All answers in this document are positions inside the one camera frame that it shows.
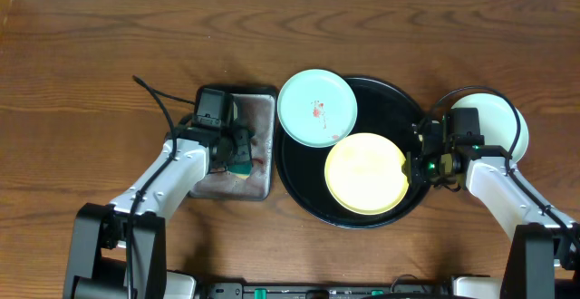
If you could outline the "green scrub sponge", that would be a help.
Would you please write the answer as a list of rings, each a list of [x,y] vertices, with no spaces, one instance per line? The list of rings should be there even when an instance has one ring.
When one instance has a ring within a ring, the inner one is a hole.
[[[252,161],[235,162],[227,165],[227,171],[237,178],[247,179],[252,172]]]

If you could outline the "yellow plate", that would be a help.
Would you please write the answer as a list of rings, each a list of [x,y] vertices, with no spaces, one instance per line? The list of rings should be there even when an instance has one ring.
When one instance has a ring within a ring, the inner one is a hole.
[[[391,140],[356,133],[332,147],[324,163],[324,180],[342,207],[359,215],[379,215],[394,209],[407,195],[405,163]]]

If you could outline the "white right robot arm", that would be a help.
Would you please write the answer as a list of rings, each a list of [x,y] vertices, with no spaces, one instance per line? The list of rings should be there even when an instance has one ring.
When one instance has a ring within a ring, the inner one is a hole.
[[[579,224],[552,206],[521,174],[513,154],[523,129],[521,120],[451,116],[413,127],[421,150],[408,155],[410,182],[468,191],[511,241],[502,278],[456,277],[448,298],[579,295]]]

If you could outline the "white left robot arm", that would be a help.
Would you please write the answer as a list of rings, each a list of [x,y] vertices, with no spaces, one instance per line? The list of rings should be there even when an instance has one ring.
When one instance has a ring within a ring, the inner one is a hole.
[[[63,285],[65,298],[192,298],[194,277],[167,268],[166,227],[213,164],[250,159],[252,132],[172,130],[159,156],[107,205],[77,213]]]

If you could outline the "black rectangular tray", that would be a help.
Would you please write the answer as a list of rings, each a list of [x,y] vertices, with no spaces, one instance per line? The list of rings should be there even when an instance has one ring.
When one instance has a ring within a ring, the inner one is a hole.
[[[233,118],[229,128],[238,125],[254,133],[251,138],[253,169],[247,179],[237,178],[230,172],[209,172],[189,195],[193,198],[230,200],[265,199],[272,179],[276,88],[258,84],[210,84],[201,87],[198,92],[204,87],[228,92],[233,97]]]

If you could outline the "round black serving tray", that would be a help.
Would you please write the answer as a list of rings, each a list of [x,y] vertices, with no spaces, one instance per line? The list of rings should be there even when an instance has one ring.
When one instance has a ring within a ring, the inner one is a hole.
[[[396,85],[366,76],[347,76],[357,100],[358,117],[353,132],[379,134],[393,141],[403,153],[418,155],[421,143],[412,125],[424,112]],[[407,216],[427,195],[426,184],[412,185],[393,209],[378,215],[356,214],[341,206],[324,181],[324,162],[330,150],[306,147],[278,126],[275,132],[275,163],[291,198],[309,214],[336,227],[366,229],[392,224]]]

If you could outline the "mint green plate with stain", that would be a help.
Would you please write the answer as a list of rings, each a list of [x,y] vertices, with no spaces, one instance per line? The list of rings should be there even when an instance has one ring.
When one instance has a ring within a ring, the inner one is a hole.
[[[326,148],[353,130],[358,106],[352,87],[338,74],[309,69],[290,77],[276,107],[285,133],[311,148]]]

